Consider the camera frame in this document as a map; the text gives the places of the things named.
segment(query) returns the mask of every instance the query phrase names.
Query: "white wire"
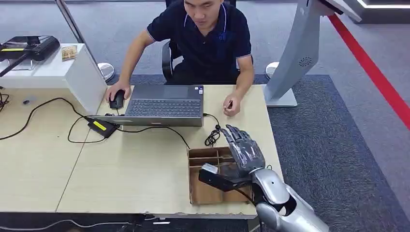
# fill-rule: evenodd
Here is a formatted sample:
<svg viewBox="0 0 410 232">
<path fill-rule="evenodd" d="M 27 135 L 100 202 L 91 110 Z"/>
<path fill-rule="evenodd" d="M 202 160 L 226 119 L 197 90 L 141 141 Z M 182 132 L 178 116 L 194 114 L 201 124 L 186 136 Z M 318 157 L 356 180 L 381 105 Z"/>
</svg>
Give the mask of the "white wire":
<svg viewBox="0 0 410 232">
<path fill-rule="evenodd" d="M 54 222 L 53 224 L 48 225 L 48 226 L 43 227 L 43 228 L 31 228 L 31 229 L 30 228 L 8 228 L 8 227 L 0 226 L 0 229 L 6 230 L 6 231 L 42 231 L 42 230 L 48 229 L 52 226 L 55 226 L 59 223 L 66 222 L 66 221 L 71 222 L 72 224 L 74 224 L 78 227 L 81 227 L 81 228 L 90 228 L 90 227 L 100 226 L 100 225 L 125 225 L 125 224 L 132 225 L 132 223 L 129 223 L 129 222 L 103 222 L 103 223 L 97 223 L 97 224 L 94 224 L 94 225 L 83 226 L 83 225 L 80 225 L 80 224 L 78 224 L 77 222 L 75 222 L 73 220 L 67 219 L 67 220 L 61 220 L 61 221 L 58 221 L 58 222 Z"/>
<path fill-rule="evenodd" d="M 151 220 L 154 220 L 154 219 L 157 219 L 157 217 L 146 218 L 145 221 L 151 221 Z"/>
</svg>

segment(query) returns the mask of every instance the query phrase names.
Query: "metal pole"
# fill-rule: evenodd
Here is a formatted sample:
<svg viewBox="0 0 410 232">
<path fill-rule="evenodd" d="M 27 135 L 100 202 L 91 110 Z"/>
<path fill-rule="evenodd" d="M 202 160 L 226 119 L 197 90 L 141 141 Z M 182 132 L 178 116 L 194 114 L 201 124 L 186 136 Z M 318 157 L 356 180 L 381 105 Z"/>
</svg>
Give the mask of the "metal pole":
<svg viewBox="0 0 410 232">
<path fill-rule="evenodd" d="M 95 60 L 94 56 L 92 55 L 92 52 L 89 48 L 89 46 L 86 43 L 86 40 L 84 39 L 83 35 L 80 32 L 80 29 L 78 28 L 77 24 L 74 21 L 73 16 L 71 15 L 67 4 L 65 3 L 64 0 L 54 0 L 58 6 L 58 8 L 61 11 L 61 14 L 63 15 L 65 21 L 67 22 L 68 26 L 71 29 L 71 32 L 73 33 L 74 37 L 77 39 L 77 42 L 80 44 L 84 44 L 88 50 L 89 55 L 91 56 L 92 60 L 94 61 L 95 65 L 97 65 L 98 69 L 101 71 L 102 76 L 104 77 L 105 81 L 110 80 L 114 76 L 114 67 L 111 64 L 108 63 L 101 63 L 98 64 L 97 61 Z"/>
</svg>

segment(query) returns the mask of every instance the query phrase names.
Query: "cardboard box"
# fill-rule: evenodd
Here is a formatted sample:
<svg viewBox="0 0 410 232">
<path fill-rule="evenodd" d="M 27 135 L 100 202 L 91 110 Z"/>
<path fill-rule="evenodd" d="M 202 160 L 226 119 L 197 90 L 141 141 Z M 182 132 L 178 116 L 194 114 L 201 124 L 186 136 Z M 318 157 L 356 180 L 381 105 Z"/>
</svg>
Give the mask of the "cardboard box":
<svg viewBox="0 0 410 232">
<path fill-rule="evenodd" d="M 211 147 L 189 150 L 188 164 L 191 204 L 215 204 L 222 202 L 248 201 L 245 196 L 235 190 L 223 192 L 199 181 L 199 170 L 202 165 L 206 163 L 218 167 L 219 174 L 237 176 L 237 166 L 229 147 Z M 241 190 L 251 197 L 250 187 L 244 187 L 241 188 Z"/>
</svg>

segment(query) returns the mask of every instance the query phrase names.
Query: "small card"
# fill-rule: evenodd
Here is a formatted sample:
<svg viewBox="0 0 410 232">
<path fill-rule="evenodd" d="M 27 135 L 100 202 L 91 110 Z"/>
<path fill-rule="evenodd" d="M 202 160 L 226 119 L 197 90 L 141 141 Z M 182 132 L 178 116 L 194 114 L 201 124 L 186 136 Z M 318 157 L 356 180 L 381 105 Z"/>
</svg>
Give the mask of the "small card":
<svg viewBox="0 0 410 232">
<path fill-rule="evenodd" d="M 61 49 L 62 61 L 71 60 L 77 57 L 77 45 L 63 47 Z"/>
</svg>

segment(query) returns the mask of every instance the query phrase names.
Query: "robotic arm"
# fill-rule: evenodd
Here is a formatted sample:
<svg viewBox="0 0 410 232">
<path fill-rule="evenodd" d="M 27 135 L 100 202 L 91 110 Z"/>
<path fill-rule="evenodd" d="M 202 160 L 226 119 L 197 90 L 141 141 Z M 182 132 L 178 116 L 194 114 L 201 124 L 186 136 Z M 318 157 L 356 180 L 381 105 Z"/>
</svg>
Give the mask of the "robotic arm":
<svg viewBox="0 0 410 232">
<path fill-rule="evenodd" d="M 223 176 L 218 168 L 205 164 L 199 180 L 222 191 L 251 185 L 256 213 L 269 228 L 278 232 L 328 232 L 329 227 L 315 214 L 278 174 L 265 168 L 265 159 L 258 144 L 248 133 L 231 125 L 221 129 L 238 166 L 239 177 Z"/>
</svg>

